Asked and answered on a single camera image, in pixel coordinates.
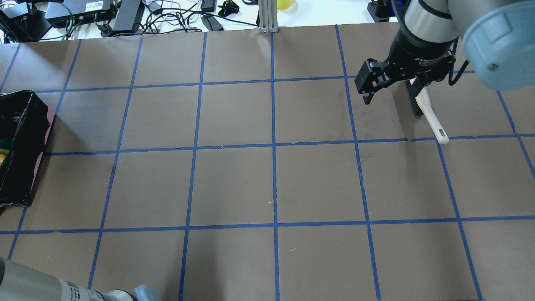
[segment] black plastic bag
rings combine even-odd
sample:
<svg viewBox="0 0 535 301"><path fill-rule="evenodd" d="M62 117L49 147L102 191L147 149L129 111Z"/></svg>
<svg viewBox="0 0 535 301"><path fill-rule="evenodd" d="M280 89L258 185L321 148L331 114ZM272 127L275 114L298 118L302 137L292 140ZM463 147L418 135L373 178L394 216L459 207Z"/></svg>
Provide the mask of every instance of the black plastic bag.
<svg viewBox="0 0 535 301"><path fill-rule="evenodd" d="M9 146L0 165L0 207L31 205L50 122L47 105L33 91L0 94L0 140Z"/></svg>

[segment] robotic arm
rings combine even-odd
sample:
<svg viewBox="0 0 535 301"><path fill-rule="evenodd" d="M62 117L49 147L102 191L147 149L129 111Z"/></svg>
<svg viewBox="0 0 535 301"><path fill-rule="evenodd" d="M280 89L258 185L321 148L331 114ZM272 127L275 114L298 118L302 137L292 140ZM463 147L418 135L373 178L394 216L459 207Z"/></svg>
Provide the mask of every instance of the robotic arm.
<svg viewBox="0 0 535 301"><path fill-rule="evenodd" d="M454 85L468 62L489 88L535 85L535 0L412 0L396 15L400 29L388 57L367 59L355 79L365 104L401 80L415 79L411 95L448 74ZM468 60L453 79L459 37Z"/></svg>

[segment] yellow ball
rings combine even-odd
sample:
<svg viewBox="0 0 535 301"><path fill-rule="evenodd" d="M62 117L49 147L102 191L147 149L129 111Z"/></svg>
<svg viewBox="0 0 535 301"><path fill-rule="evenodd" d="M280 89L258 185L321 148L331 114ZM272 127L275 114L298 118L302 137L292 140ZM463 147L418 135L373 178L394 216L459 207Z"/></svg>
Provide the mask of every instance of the yellow ball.
<svg viewBox="0 0 535 301"><path fill-rule="evenodd" d="M283 11L292 6L293 0L277 0L277 10Z"/></svg>

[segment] power adapter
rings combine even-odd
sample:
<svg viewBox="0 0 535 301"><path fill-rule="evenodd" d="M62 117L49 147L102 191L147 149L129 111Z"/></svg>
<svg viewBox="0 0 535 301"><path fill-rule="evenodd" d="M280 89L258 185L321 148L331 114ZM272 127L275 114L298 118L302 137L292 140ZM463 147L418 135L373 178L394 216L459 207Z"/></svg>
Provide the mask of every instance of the power adapter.
<svg viewBox="0 0 535 301"><path fill-rule="evenodd" d="M223 26L219 23L214 16L202 16L202 23L208 28L209 31L224 31Z"/></svg>
<svg viewBox="0 0 535 301"><path fill-rule="evenodd" d="M201 4L201 10L203 12L215 12L216 11L216 0L203 0Z"/></svg>

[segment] label sticker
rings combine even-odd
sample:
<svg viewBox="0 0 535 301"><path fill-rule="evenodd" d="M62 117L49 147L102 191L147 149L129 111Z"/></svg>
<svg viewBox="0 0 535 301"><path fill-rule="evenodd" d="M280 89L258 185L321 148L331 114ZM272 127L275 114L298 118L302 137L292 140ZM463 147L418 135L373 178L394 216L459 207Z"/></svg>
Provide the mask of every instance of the label sticker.
<svg viewBox="0 0 535 301"><path fill-rule="evenodd" d="M86 4L86 12L88 11L99 11L102 9L104 1L89 2Z"/></svg>
<svg viewBox="0 0 535 301"><path fill-rule="evenodd" d="M65 280L58 280L62 285L61 301L104 301L104 298L98 292L88 290Z"/></svg>

